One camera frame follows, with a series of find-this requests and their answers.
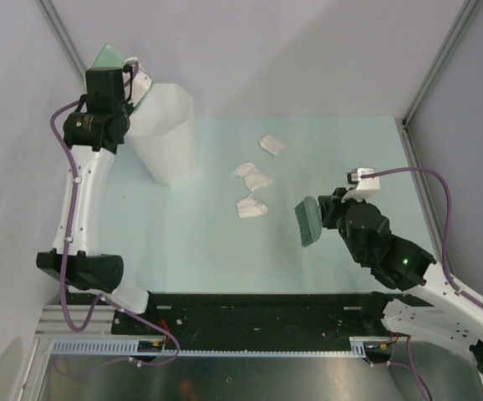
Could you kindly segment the green plastic dustpan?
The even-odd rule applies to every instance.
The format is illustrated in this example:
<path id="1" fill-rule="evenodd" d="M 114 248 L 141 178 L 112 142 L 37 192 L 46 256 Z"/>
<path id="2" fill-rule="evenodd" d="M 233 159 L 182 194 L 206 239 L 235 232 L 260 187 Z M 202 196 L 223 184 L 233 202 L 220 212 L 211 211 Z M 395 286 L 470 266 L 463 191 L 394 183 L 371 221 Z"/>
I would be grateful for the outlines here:
<path id="1" fill-rule="evenodd" d="M 92 67 L 123 68 L 127 58 L 109 44 L 105 44 L 96 56 Z"/>

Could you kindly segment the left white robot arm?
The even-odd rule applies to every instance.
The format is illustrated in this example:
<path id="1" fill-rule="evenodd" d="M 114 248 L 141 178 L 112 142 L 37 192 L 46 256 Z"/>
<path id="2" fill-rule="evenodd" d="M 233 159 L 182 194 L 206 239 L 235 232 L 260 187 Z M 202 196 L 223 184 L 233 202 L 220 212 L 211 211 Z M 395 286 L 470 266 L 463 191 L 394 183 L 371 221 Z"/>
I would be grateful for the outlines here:
<path id="1" fill-rule="evenodd" d="M 157 328 L 159 314 L 147 306 L 149 294 L 125 271 L 122 256 L 101 251 L 99 213 L 117 149 L 151 80 L 137 61 L 129 61 L 90 68 L 85 83 L 85 94 L 63 107 L 63 127 L 50 125 L 69 167 L 56 237 L 50 251 L 38 253 L 36 265 L 66 292 L 100 295 L 131 311 L 130 325 L 147 334 Z"/>

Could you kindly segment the green hand brush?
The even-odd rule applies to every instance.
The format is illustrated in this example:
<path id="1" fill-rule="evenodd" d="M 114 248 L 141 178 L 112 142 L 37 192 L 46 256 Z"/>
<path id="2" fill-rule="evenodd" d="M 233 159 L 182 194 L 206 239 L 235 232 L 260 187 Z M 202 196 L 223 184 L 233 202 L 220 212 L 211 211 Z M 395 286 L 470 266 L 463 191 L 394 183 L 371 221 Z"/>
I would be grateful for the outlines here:
<path id="1" fill-rule="evenodd" d="M 312 196 L 306 196 L 297 206 L 294 213 L 300 232 L 302 247 L 308 247 L 319 240 L 323 225 L 320 206 Z"/>

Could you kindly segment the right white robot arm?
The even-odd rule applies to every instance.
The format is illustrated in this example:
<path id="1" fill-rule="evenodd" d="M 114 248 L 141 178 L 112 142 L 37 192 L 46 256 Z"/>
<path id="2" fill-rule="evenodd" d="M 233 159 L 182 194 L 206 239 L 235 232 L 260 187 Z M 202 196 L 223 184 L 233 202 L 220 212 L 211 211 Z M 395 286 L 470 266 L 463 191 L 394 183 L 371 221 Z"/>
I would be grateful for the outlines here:
<path id="1" fill-rule="evenodd" d="M 374 304 L 359 314 L 369 335 L 383 330 L 405 334 L 451 351 L 483 375 L 483 309 L 445 278 L 434 257 L 394 235 L 389 219 L 362 200 L 345 199 L 346 189 L 318 197 L 323 227 L 335 230 L 353 260 L 390 290 L 425 302 L 414 307 L 397 297 L 374 295 Z"/>

